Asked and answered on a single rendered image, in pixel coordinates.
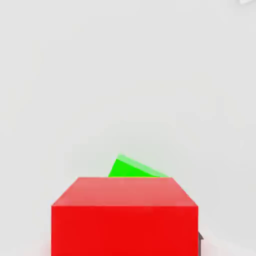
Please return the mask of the small red cube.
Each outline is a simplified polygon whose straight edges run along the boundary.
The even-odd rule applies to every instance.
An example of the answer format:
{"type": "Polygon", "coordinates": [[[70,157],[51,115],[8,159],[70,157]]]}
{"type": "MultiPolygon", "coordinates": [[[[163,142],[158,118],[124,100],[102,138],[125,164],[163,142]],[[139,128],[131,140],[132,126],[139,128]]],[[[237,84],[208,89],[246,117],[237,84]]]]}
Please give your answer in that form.
{"type": "Polygon", "coordinates": [[[198,214],[171,177],[80,177],[51,207],[51,256],[198,256],[198,214]]]}

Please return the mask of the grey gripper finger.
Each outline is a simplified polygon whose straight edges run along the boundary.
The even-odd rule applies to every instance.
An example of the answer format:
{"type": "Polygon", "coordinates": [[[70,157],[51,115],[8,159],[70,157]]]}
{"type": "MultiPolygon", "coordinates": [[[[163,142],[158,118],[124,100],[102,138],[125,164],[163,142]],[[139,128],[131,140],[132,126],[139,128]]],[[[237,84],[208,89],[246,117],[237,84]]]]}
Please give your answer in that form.
{"type": "Polygon", "coordinates": [[[203,236],[201,235],[200,232],[198,232],[198,256],[202,256],[202,240],[203,236]]]}

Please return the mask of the small green cube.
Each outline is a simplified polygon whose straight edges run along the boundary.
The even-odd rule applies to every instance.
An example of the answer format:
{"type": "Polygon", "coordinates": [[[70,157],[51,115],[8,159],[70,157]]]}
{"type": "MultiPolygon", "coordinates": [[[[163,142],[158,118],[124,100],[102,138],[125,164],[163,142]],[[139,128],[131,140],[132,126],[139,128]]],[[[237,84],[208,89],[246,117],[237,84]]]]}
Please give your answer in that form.
{"type": "Polygon", "coordinates": [[[168,177],[132,158],[119,154],[111,168],[108,177],[168,177]]]}

